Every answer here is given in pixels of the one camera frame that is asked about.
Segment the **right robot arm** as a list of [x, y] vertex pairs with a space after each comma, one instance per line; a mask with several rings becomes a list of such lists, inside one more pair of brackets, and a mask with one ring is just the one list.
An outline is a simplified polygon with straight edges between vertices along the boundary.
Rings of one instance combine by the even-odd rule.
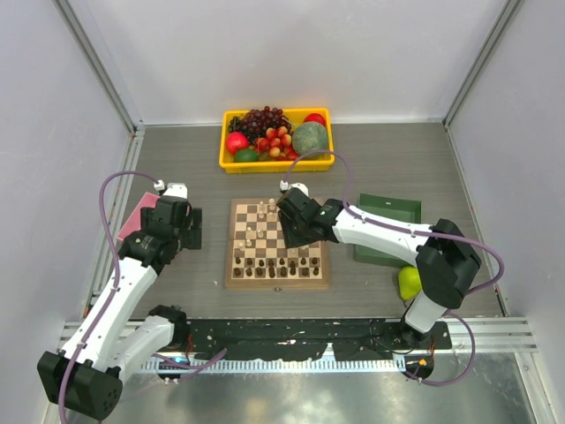
[[290, 185], [276, 206], [288, 248], [318, 241], [366, 246], [417, 269], [421, 291], [399, 327], [401, 341], [410, 348], [427, 342], [436, 321], [461, 306], [481, 267], [471, 241], [449, 220], [403, 223], [337, 199], [320, 204], [301, 185]]

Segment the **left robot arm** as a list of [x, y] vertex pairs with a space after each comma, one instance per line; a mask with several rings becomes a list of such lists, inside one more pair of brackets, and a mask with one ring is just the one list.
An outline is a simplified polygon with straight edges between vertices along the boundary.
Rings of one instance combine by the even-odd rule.
[[119, 336], [133, 309], [165, 266], [184, 249], [202, 245], [202, 210], [172, 195], [140, 206], [139, 224], [121, 238], [119, 261], [90, 314], [59, 352], [37, 364], [50, 402], [91, 419], [105, 420], [124, 384], [149, 356], [177, 352], [189, 338], [185, 313], [159, 305], [126, 339]]

